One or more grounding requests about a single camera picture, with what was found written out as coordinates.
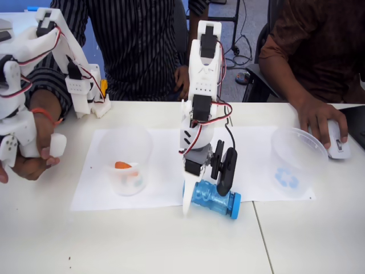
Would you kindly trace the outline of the striped-shirt person's right hand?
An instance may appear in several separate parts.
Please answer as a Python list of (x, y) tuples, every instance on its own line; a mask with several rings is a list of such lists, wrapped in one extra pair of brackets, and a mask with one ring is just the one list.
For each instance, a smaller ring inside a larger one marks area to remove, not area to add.
[(60, 111), (47, 110), (46, 114), (34, 114), (36, 125), (36, 144), (39, 158), (24, 158), (18, 155), (12, 171), (21, 178), (37, 180), (45, 170), (57, 165), (60, 160), (50, 154), (51, 135), (54, 133), (54, 122), (60, 117)]

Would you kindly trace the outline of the brown-shirt person's right hand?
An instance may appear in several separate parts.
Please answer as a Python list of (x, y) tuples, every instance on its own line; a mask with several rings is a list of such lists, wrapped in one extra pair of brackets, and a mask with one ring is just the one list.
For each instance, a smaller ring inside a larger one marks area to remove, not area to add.
[(334, 120), (340, 131), (340, 141), (346, 143), (348, 139), (347, 120), (343, 113), (332, 105), (326, 104), (309, 95), (296, 106), (299, 123), (304, 131), (311, 133), (324, 145), (326, 149), (331, 147), (328, 120)]

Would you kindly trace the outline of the striped-shirt person's left hand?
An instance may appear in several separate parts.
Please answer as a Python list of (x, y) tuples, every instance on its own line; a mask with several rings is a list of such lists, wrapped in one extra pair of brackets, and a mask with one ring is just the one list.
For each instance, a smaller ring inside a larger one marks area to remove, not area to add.
[(175, 71), (175, 88), (174, 92), (178, 93), (177, 100), (186, 100), (189, 94), (189, 69), (188, 66), (179, 66)]

